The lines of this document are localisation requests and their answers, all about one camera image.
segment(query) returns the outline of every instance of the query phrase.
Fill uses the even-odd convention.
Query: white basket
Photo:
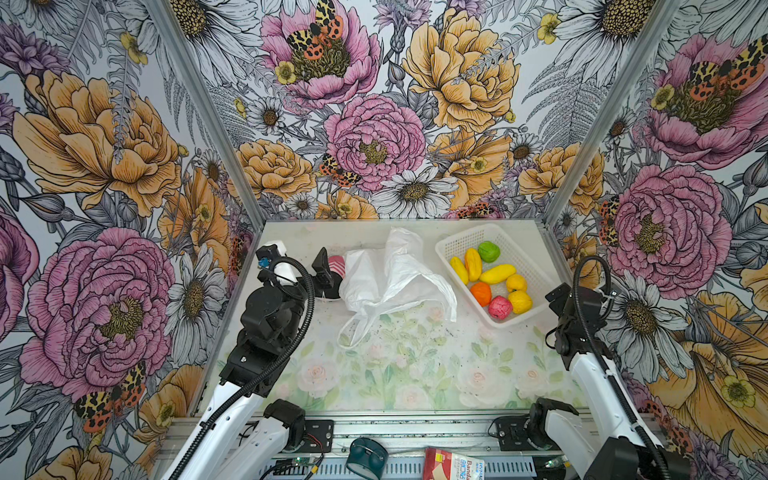
[[[501,322],[494,321],[488,314],[488,307],[480,306],[469,291],[469,287],[475,282],[470,282],[469,285],[465,285],[461,279],[458,278],[456,272],[451,268],[451,258],[458,257],[464,262],[464,254],[466,251],[470,248],[479,247],[480,243],[483,242],[495,243],[501,250],[501,255],[498,256],[498,259],[496,259],[494,263],[483,262],[482,271],[485,272],[494,266],[509,263],[514,265],[518,273],[524,276],[528,281],[528,295],[533,299],[533,307],[528,312],[521,313],[520,315],[510,313],[506,320]],[[469,304],[472,305],[478,315],[480,315],[489,326],[502,329],[517,325],[533,317],[542,310],[549,308],[549,302],[544,298],[544,295],[556,286],[554,282],[535,266],[528,255],[525,254],[522,248],[520,248],[509,235],[492,223],[470,228],[469,230],[464,230],[461,233],[440,240],[435,245],[435,252],[437,252],[437,256],[440,257],[442,264],[453,279],[453,282],[464,293]],[[491,285],[491,293],[491,298],[495,298],[498,295],[506,298],[509,295],[506,282]]]

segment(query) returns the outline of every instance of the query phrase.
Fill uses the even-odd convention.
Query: yellow fruit
[[[458,278],[462,279],[462,282],[464,282],[465,285],[469,283],[469,274],[467,273],[467,269],[464,267],[464,263],[462,263],[462,259],[458,257],[451,258],[451,268],[454,272],[456,272]]]
[[[482,273],[482,260],[480,259],[480,253],[474,248],[467,250],[464,254],[464,262],[469,272],[469,281],[476,282],[480,278]]]
[[[486,282],[490,285],[493,285],[495,283],[501,283],[504,280],[508,279],[510,275],[515,275],[515,272],[517,272],[518,269],[516,269],[512,265],[499,265],[494,266],[487,272],[483,272],[482,275],[480,275],[480,281]],[[472,279],[472,273],[469,274],[469,279]]]
[[[528,312],[533,306],[531,296],[522,290],[510,293],[508,298],[509,303],[512,304],[512,311],[517,314]]]
[[[520,273],[510,275],[507,279],[507,291],[514,292],[515,290],[520,290],[522,292],[528,290],[528,282],[525,281],[525,277]]]

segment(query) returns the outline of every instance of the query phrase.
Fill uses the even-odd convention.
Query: plastic bag
[[[352,348],[384,313],[399,312],[427,300],[442,304],[445,318],[456,321],[456,295],[448,281],[433,273],[422,260],[422,239],[404,228],[389,231],[383,249],[350,250],[344,256],[346,276],[339,294],[355,312],[341,334],[354,324]]]

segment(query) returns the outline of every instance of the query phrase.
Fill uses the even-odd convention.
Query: orange peony
[[[107,189],[120,191],[136,202],[139,215],[149,217],[181,186],[178,146],[149,99],[131,92],[131,122],[118,163],[112,110],[118,92],[106,80],[92,78],[86,86],[74,75],[46,71],[42,79],[29,75],[26,87],[48,116],[15,114],[13,138],[44,192],[90,194],[82,204],[88,209]]]
[[[224,216],[224,202],[214,195],[218,186],[207,178],[203,169],[194,169],[191,181],[184,184],[184,194],[177,191],[168,197],[157,220],[161,245],[172,253],[196,256],[203,245],[214,251],[214,260],[226,273],[229,270],[229,226]]]
[[[456,177],[458,189],[453,192],[451,210],[472,205],[504,180],[504,160],[512,138],[508,135],[494,139],[492,135],[476,138],[469,130],[459,127],[449,134],[440,134],[428,150],[440,163],[450,162],[443,177]]]
[[[582,258],[597,254],[598,241],[595,237],[587,237],[587,235],[577,237],[574,232],[573,235],[565,237],[563,240],[563,255],[565,255],[571,271],[576,270],[576,266],[581,262]],[[590,289],[597,288],[600,284],[600,272],[600,264],[598,262],[587,263],[581,269],[579,285]]]
[[[149,443],[165,436],[174,417],[187,416],[202,378],[203,368],[197,365],[171,370],[157,386],[155,394],[141,404],[139,418],[144,424],[134,432],[136,440]]]
[[[669,413],[712,439],[733,430],[730,449],[754,457],[768,445],[768,324],[732,293],[699,292],[689,303],[695,340],[678,341],[694,361],[683,379],[648,385]]]
[[[431,91],[437,98],[436,125],[484,131],[495,123],[493,117],[509,111],[520,64],[515,65],[510,53],[482,73],[460,77],[483,54],[500,48],[498,34],[481,30],[476,17],[453,8],[445,12],[443,24],[440,32],[429,23],[413,32],[402,67],[419,83],[411,90]]]
[[[375,220],[379,218],[373,205],[363,197],[350,195],[344,190],[328,194],[328,204],[317,208],[317,219],[339,218],[344,220]]]
[[[288,200],[291,195],[308,192],[317,185],[312,164],[281,142],[257,140],[242,144],[235,156],[257,198],[261,198],[261,192],[268,192]],[[237,197],[231,178],[227,187]]]
[[[102,453],[98,447],[88,450],[87,454],[78,447],[69,447],[27,480],[109,480],[111,463],[112,454]]]
[[[565,149],[555,147],[536,155],[533,161],[536,168],[522,171],[519,177],[520,194],[533,194],[541,198],[548,192],[557,191],[576,158],[581,143],[569,145]],[[597,206],[603,195],[603,167],[605,156],[599,151],[592,158],[592,163],[579,180],[576,191],[571,195],[570,203],[578,213],[587,215]]]

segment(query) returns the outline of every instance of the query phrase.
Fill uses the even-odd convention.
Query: flower bud
[[[54,194],[37,194],[20,198],[22,202],[35,212],[35,215],[49,223],[74,219],[74,212],[64,204],[64,199]]]
[[[768,187],[768,155],[763,155],[744,171],[744,193],[754,195],[758,188]]]

